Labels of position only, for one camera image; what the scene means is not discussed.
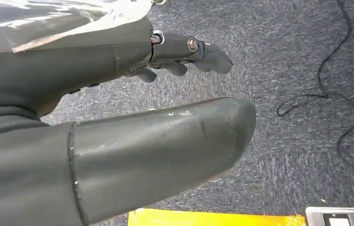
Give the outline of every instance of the white scuff mark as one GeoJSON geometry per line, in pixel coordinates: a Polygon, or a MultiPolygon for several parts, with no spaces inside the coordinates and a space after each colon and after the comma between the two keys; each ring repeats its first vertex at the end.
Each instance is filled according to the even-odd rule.
{"type": "Polygon", "coordinates": [[[188,116],[188,115],[192,115],[192,113],[190,111],[185,111],[185,112],[180,113],[180,115],[188,116]]]}

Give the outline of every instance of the gray carpet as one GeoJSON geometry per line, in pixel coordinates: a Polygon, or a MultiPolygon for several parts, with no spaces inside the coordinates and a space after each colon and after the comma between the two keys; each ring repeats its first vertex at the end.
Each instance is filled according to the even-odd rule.
{"type": "MultiPolygon", "coordinates": [[[[354,29],[354,0],[344,0],[354,29]]],[[[257,214],[303,213],[306,206],[353,206],[354,170],[338,158],[339,135],[354,113],[340,99],[317,100],[277,117],[280,102],[316,92],[315,72],[344,37],[335,0],[170,0],[154,7],[157,28],[194,34],[222,46],[235,62],[228,75],[161,72],[145,84],[123,78],[63,98],[51,124],[163,108],[208,97],[246,97],[257,106],[257,130],[240,164],[226,176],[154,206],[257,214]]],[[[354,30],[326,64],[322,79],[354,101],[354,30]]],[[[342,144],[354,164],[354,131],[342,144]]],[[[108,225],[125,225],[125,216],[108,225]]]]}

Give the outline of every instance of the metal screw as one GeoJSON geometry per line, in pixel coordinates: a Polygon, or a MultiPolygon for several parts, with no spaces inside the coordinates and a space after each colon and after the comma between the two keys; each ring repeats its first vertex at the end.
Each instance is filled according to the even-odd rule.
{"type": "Polygon", "coordinates": [[[198,43],[196,42],[195,38],[191,37],[188,39],[188,48],[190,51],[196,52],[196,50],[198,49],[198,43]]]}
{"type": "Polygon", "coordinates": [[[152,1],[158,5],[163,5],[166,3],[167,0],[152,0],[152,1]]]}
{"type": "Polygon", "coordinates": [[[152,44],[159,44],[162,42],[162,38],[159,35],[154,34],[151,37],[151,42],[152,42],[152,44]]]}

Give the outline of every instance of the plastic wrap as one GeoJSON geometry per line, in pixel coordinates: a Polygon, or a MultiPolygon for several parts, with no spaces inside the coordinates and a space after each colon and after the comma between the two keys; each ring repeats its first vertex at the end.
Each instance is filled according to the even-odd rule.
{"type": "Polygon", "coordinates": [[[138,209],[129,213],[129,226],[306,226],[301,215],[264,216],[227,213],[138,209]]]}
{"type": "Polygon", "coordinates": [[[137,21],[151,0],[0,0],[0,53],[137,21]]]}

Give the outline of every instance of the metal device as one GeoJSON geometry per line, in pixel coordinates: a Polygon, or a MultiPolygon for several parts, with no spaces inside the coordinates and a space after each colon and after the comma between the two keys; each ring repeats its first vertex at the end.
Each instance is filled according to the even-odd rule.
{"type": "Polygon", "coordinates": [[[354,226],[354,208],[308,207],[308,226],[354,226]]]}

